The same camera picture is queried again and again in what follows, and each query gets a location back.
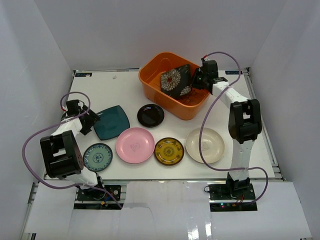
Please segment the black floral square plate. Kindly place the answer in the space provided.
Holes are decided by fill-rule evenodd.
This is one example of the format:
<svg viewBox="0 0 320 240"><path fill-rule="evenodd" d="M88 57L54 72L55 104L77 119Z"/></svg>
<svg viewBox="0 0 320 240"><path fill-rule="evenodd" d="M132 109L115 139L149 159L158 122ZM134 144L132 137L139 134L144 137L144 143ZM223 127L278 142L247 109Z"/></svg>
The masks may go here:
<svg viewBox="0 0 320 240"><path fill-rule="evenodd" d="M190 65L185 64L164 72L160 77L160 89L174 99L189 94L192 90Z"/></svg>

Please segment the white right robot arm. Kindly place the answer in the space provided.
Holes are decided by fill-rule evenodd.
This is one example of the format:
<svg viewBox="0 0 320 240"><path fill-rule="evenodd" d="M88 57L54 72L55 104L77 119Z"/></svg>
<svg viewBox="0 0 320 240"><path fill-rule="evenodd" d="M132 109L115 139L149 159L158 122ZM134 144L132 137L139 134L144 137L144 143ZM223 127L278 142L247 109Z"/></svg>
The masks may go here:
<svg viewBox="0 0 320 240"><path fill-rule="evenodd" d="M223 190L236 200L250 186L249 165L253 145L262 131L260 102L248 99L219 77L215 60L201 59L202 66L195 69L192 86L207 90L229 109L228 132L233 140L232 160L227 170Z"/></svg>

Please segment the teal square plate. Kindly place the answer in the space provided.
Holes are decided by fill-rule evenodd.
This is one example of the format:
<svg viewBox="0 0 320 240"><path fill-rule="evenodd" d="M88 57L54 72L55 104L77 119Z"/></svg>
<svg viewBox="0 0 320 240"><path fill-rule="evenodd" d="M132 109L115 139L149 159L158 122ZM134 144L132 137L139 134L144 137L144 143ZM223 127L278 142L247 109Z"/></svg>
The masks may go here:
<svg viewBox="0 0 320 240"><path fill-rule="evenodd" d="M101 141L116 138L130 128L129 119L120 105L104 109L97 115L100 120L94 124L93 128Z"/></svg>

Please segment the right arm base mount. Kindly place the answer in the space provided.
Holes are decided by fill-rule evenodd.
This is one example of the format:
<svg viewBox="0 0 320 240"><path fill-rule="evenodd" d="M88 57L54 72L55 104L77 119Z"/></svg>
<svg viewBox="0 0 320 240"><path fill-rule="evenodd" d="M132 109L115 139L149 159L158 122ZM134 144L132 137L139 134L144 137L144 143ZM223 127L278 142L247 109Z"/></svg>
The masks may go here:
<svg viewBox="0 0 320 240"><path fill-rule="evenodd" d="M208 194L209 207L212 213L223 212L256 212L258 210L253 185L231 193L226 184L209 184L203 188Z"/></svg>

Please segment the cream round plate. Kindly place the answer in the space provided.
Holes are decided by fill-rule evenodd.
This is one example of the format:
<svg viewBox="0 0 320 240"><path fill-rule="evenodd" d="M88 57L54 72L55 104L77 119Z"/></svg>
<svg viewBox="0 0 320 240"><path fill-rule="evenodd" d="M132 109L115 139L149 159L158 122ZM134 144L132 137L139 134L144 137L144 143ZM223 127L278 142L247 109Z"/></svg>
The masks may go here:
<svg viewBox="0 0 320 240"><path fill-rule="evenodd" d="M185 148L189 156L198 163L203 164L199 151L200 128L188 133L185 139ZM211 128L204 128L201 137L201 152L208 164L222 159L225 152L225 143L221 135Z"/></svg>

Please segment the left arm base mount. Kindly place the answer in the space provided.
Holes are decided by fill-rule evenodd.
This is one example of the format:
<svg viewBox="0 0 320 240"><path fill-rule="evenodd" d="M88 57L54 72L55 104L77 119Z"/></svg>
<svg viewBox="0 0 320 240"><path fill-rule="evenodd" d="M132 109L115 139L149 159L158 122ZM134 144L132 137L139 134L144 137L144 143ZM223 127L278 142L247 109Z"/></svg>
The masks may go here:
<svg viewBox="0 0 320 240"><path fill-rule="evenodd" d="M121 210L124 205L121 197L122 186L116 184L105 185L104 189L115 198L121 207L109 194L88 188L78 189L73 208L75 210Z"/></svg>

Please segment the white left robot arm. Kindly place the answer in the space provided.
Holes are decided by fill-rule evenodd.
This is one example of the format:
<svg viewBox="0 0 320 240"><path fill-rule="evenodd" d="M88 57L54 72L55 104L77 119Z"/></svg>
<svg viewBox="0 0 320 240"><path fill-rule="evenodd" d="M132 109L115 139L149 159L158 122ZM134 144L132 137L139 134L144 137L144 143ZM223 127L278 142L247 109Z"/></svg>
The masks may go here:
<svg viewBox="0 0 320 240"><path fill-rule="evenodd" d="M76 141L78 134L87 135L100 117L80 100L66 102L65 116L57 130L40 139L40 147L47 175L68 180L99 200L105 196L106 187L101 177L85 167L84 157Z"/></svg>

